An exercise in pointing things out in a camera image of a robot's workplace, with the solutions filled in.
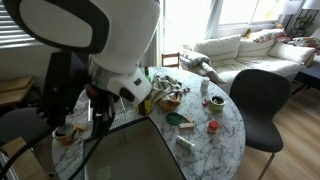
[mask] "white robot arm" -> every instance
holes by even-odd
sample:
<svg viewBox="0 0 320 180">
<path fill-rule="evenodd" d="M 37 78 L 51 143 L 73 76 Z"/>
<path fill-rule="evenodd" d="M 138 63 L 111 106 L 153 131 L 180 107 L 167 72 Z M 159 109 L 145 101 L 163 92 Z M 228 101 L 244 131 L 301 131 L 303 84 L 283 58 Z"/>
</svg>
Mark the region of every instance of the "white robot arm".
<svg viewBox="0 0 320 180">
<path fill-rule="evenodd" d="M 158 0 L 3 0 L 15 22 L 37 40 L 90 55 L 96 87 L 132 104 L 151 84 L 138 69 L 154 35 Z"/>
</svg>

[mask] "round table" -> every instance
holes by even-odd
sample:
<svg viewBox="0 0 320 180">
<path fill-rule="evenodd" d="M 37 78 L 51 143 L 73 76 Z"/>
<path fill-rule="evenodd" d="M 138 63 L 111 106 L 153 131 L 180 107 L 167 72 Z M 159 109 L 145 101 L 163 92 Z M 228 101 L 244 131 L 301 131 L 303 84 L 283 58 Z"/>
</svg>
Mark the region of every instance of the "round table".
<svg viewBox="0 0 320 180">
<path fill-rule="evenodd" d="M 158 105 L 155 105 L 149 114 L 185 177 L 187 179 L 231 179 L 243 156 L 245 130 L 242 117 L 230 97 L 212 82 L 209 83 L 208 92 L 201 93 L 202 77 L 188 71 L 162 67 L 151 67 L 149 71 L 151 77 L 155 73 L 159 76 L 169 75 L 181 82 L 182 88 L 190 88 L 188 93 L 183 94 L 181 104 L 175 112 L 190 116 L 194 120 L 193 130 L 169 125 L 166 122 L 168 113 Z M 205 98 L 209 99 L 214 95 L 221 96 L 226 101 L 221 113 L 211 113 L 206 106 L 202 105 Z M 123 102 L 125 111 L 122 112 L 121 104 L 117 103 L 119 116 L 113 127 L 142 117 L 130 103 Z M 67 147 L 63 147 L 56 140 L 53 140 L 53 162 L 61 179 L 68 178 L 82 161 L 83 140 L 90 136 L 92 127 L 92 121 L 88 121 L 90 119 L 88 103 L 88 98 L 83 92 L 76 104 L 74 114 L 68 115 L 66 120 L 67 122 L 86 124 L 88 130 L 81 133 L 77 140 Z M 209 120 L 218 121 L 219 129 L 216 134 L 207 133 Z M 189 152 L 177 144 L 177 135 L 194 143 L 196 150 Z M 83 173 L 80 173 L 77 179 L 84 179 Z"/>
</svg>

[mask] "chair backrest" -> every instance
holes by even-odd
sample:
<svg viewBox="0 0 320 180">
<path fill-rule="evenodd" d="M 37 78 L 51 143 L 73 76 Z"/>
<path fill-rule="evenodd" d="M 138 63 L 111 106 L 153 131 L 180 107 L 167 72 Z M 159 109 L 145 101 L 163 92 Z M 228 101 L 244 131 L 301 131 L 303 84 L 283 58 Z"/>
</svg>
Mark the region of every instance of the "chair backrest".
<svg viewBox="0 0 320 180">
<path fill-rule="evenodd" d="M 320 39 L 320 28 L 316 29 L 311 36 Z"/>
<path fill-rule="evenodd" d="M 235 77 L 230 97 L 242 113 L 273 117 L 285 105 L 291 90 L 290 81 L 283 76 L 246 69 Z"/>
<path fill-rule="evenodd" d="M 179 68 L 179 58 L 180 53 L 172 53 L 172 54 L 162 54 L 162 67 L 177 67 Z"/>
</svg>

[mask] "bottle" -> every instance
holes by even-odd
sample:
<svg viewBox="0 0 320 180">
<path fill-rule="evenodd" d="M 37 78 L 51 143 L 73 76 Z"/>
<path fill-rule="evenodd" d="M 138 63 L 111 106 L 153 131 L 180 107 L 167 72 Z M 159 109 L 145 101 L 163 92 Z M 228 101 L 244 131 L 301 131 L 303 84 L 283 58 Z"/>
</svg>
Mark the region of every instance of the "bottle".
<svg viewBox="0 0 320 180">
<path fill-rule="evenodd" d="M 149 82 L 151 82 L 151 77 L 150 77 L 150 75 L 149 75 L 149 68 L 148 68 L 148 66 L 145 66 L 145 67 L 144 67 L 144 76 L 146 77 L 146 79 L 147 79 Z"/>
<path fill-rule="evenodd" d="M 196 147 L 195 144 L 192 144 L 191 142 L 189 142 L 188 140 L 184 139 L 181 136 L 177 136 L 177 143 L 181 144 L 183 147 L 189 149 L 190 151 L 193 151 Z"/>
<path fill-rule="evenodd" d="M 217 121 L 209 121 L 208 133 L 215 134 L 218 130 L 219 124 Z"/>
<path fill-rule="evenodd" d="M 144 67 L 144 76 L 151 82 L 148 66 Z M 147 115 L 151 112 L 151 95 L 149 94 L 139 105 L 138 112 L 141 115 Z"/>
<path fill-rule="evenodd" d="M 202 79 L 201 87 L 200 87 L 200 91 L 201 91 L 202 93 L 205 93 L 205 92 L 208 91 L 209 81 L 210 81 L 210 79 L 209 79 L 208 77 L 204 77 L 204 78 Z"/>
<path fill-rule="evenodd" d="M 151 112 L 151 95 L 148 96 L 138 105 L 138 113 L 147 115 Z"/>
</svg>

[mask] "red cap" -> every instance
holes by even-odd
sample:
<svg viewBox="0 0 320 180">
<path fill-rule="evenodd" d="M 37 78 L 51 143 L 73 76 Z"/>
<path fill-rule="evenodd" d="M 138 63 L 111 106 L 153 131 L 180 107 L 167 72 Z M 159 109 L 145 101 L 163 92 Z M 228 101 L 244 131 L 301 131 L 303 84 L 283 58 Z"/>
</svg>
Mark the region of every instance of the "red cap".
<svg viewBox="0 0 320 180">
<path fill-rule="evenodd" d="M 209 128 L 210 129 L 217 129 L 219 127 L 219 124 L 217 121 L 210 121 L 209 122 Z"/>
</svg>

